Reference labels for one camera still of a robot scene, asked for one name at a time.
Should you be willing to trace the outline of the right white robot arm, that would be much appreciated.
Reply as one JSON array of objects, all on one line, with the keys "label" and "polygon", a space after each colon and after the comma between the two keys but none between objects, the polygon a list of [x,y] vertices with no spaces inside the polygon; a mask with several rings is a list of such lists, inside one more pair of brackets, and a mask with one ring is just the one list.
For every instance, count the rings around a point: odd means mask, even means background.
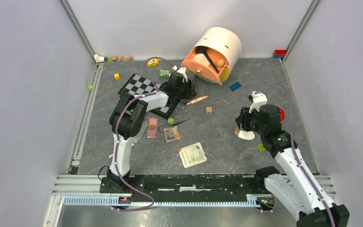
[{"label": "right white robot arm", "polygon": [[266,151],[283,168],[287,183],[273,166],[256,170],[254,187],[271,192],[291,213],[298,227],[346,227],[350,213],[337,205],[309,171],[292,135],[282,129],[281,110],[262,105],[251,110],[243,107],[235,119],[239,129],[260,136]]}]

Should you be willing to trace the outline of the black makeup brush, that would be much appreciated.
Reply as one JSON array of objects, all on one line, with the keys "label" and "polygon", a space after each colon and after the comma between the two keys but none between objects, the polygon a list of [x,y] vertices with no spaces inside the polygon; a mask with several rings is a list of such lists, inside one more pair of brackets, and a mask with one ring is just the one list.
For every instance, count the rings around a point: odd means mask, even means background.
[{"label": "black makeup brush", "polygon": [[208,60],[208,62],[210,63],[210,65],[214,68],[214,70],[219,73],[219,70],[217,68],[217,66],[215,65],[215,63],[212,61],[212,59],[210,58],[208,52],[207,52],[208,48],[205,46],[198,46],[195,50],[195,53],[201,53],[203,54],[206,59]]}]

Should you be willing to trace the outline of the orange top drawer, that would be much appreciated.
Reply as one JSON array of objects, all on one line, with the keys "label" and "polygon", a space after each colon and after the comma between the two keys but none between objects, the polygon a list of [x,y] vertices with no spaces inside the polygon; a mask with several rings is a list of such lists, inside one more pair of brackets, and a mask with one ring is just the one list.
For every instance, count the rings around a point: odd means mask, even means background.
[{"label": "orange top drawer", "polygon": [[217,73],[211,65],[204,66],[193,60],[194,56],[197,54],[195,53],[196,48],[197,47],[194,47],[191,50],[189,55],[182,61],[181,66],[186,67],[190,72],[194,73],[196,76],[205,81],[222,85],[222,83],[229,78],[231,72],[228,60],[220,52],[208,47],[207,52],[215,64],[219,59],[225,60],[224,67],[218,68],[219,73]]}]

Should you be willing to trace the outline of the small orange sponge ball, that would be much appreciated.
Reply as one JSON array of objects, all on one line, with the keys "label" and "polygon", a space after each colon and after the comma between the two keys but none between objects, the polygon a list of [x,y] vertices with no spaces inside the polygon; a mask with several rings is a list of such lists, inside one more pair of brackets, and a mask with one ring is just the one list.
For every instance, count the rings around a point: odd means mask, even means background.
[{"label": "small orange sponge ball", "polygon": [[224,59],[219,59],[219,60],[216,61],[216,67],[217,68],[222,68],[222,67],[224,67],[224,65],[225,65],[225,60]]}]

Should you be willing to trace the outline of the cream round drawer cabinet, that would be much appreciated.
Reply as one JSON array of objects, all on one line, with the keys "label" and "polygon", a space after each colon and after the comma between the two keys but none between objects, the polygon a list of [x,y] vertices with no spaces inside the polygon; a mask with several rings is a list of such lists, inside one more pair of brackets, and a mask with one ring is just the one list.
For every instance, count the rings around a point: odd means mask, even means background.
[{"label": "cream round drawer cabinet", "polygon": [[231,71],[242,53],[242,43],[239,37],[234,32],[222,27],[209,28],[193,48],[197,46],[209,47],[220,52],[228,60]]}]

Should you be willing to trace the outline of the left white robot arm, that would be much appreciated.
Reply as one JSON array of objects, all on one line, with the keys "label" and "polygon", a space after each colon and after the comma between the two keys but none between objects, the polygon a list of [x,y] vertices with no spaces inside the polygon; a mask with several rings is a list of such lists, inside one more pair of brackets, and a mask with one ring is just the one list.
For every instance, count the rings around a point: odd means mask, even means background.
[{"label": "left white robot arm", "polygon": [[139,77],[129,81],[114,108],[109,123],[112,127],[114,147],[112,162],[106,178],[117,192],[125,192],[130,186],[130,154],[132,144],[143,133],[147,112],[170,108],[182,99],[192,99],[197,95],[192,79],[180,73],[171,74],[161,85]]}]

